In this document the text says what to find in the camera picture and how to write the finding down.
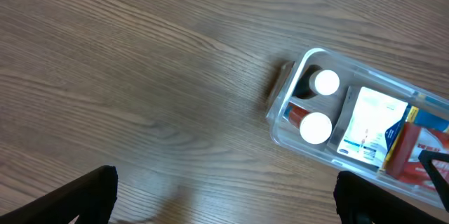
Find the blue yellow VapoDrops box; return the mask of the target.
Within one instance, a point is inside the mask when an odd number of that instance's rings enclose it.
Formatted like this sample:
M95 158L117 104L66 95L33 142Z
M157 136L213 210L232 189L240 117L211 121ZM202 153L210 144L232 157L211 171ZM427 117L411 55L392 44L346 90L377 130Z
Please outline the blue yellow VapoDrops box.
M388 151L385 160L382 164L382 167L380 168L380 172L385 172L387 169L387 164L393 155L394 148L396 147L397 143L399 142L399 139L401 137L401 134L403 132L404 124L406 122L417 124L418 126L423 126L429 129L434 129L440 132L448 133L448 120L442 119L432 113L427 112L426 110L420 109L418 107L409 105L406 108L406 111L403 115L402 122L401 122L401 129L399 133L396 136L396 139L392 146L390 147L390 150Z

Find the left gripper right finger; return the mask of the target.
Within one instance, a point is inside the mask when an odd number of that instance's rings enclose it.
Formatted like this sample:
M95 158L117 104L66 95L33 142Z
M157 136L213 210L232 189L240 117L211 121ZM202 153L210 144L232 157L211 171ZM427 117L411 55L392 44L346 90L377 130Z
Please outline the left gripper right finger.
M333 196L342 224L445 224L350 171L338 173Z

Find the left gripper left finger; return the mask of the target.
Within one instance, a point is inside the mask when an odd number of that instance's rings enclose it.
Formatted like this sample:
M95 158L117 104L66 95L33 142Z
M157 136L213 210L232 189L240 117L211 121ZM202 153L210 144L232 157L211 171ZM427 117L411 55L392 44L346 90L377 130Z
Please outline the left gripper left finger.
M117 200L118 174L104 165L1 216L2 223L108 224Z

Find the white blue medicine box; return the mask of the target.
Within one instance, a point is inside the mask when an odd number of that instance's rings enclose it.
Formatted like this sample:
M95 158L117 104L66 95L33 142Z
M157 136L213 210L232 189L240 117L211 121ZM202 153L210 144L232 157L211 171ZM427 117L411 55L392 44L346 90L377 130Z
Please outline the white blue medicine box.
M378 169L401 132L409 107L365 86L350 86L328 147Z

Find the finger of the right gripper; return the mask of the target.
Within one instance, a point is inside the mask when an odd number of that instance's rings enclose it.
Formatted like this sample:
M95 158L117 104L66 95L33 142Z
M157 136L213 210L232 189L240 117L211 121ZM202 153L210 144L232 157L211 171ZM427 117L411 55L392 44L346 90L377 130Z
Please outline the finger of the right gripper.
M448 162L448 154L440 153L440 152L431 152L428 150L421 151L418 157L420 163L423 165L425 171L431 178L432 183L434 184L436 191L441 199L441 202L446 211L448 211L449 201L448 201L448 182L438 171L436 166L433 165L433 160Z

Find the red medicine box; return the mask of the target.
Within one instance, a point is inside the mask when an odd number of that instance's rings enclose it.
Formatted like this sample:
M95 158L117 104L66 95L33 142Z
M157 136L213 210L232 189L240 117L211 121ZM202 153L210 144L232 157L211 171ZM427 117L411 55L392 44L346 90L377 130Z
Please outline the red medicine box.
M406 122L386 164L386 173L403 183L435 190L431 178L419 161L423 150L447 154L448 134Z

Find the black bottle white cap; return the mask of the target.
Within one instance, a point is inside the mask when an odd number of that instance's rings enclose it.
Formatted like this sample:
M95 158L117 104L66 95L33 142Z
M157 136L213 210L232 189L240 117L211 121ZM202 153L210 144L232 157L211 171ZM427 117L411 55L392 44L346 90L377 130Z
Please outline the black bottle white cap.
M299 99L310 99L316 95L332 95L339 86L340 78L336 72L325 70L318 65L311 65L299 78L293 96Z

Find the orange bottle white cap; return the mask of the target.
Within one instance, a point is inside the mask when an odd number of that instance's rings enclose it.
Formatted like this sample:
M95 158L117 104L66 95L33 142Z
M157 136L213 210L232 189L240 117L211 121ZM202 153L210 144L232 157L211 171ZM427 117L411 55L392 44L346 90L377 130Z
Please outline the orange bottle white cap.
M309 112L289 103L283 117L299 130L304 141L313 145L326 142L332 133L331 120L320 112Z

